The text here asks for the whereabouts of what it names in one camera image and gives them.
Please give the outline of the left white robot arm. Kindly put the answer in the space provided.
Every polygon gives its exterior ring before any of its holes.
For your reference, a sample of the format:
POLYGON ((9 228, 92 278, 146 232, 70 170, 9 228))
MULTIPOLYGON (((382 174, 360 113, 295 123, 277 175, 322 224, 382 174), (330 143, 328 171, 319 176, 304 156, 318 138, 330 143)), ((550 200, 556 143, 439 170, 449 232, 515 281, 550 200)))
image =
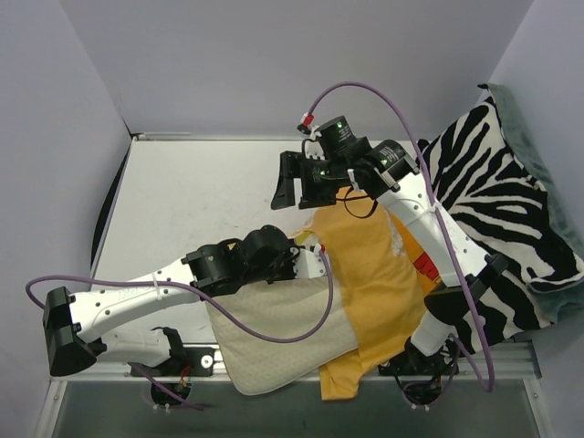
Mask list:
POLYGON ((135 319, 195 301, 211 305, 256 339, 276 344, 299 342, 314 335, 326 318, 300 335, 270 336, 246 326, 217 299, 254 283, 271 286, 312 278, 332 278, 324 247, 299 245, 280 229, 265 225, 243 239, 203 245, 130 282, 91 278, 95 291, 72 293, 66 287, 54 288, 45 298, 42 319, 49 373, 71 376, 99 360, 128 362, 162 376, 185 368, 195 370, 201 364, 190 359, 177 329, 121 330, 135 319))

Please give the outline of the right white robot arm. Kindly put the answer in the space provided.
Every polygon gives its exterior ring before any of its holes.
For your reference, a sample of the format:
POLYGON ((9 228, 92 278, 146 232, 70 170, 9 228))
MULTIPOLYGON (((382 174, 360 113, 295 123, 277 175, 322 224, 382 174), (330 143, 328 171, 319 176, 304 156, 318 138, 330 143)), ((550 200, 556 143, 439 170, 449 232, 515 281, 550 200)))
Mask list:
POLYGON ((407 367, 425 373, 437 362, 437 351, 457 324, 470 316, 479 345, 488 345, 485 319, 478 302, 506 270, 502 255, 477 245, 428 194, 425 176, 413 157, 396 141, 371 146, 365 137, 325 147, 321 158, 300 151, 279 157, 274 210, 332 205, 341 187, 366 193, 395 216, 421 245, 442 279, 424 300, 426 311, 404 351, 407 367))

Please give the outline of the orange pillowcase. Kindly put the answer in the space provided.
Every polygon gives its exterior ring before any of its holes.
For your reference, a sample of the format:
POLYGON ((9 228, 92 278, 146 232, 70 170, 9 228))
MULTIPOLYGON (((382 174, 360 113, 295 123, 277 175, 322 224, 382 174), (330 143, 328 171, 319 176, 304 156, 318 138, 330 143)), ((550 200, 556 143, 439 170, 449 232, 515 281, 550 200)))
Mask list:
POLYGON ((357 345, 319 369, 325 401, 354 398, 360 379, 401 354, 424 313, 423 299, 441 281, 430 257, 393 215, 346 188, 317 209, 301 235, 328 252, 357 345))

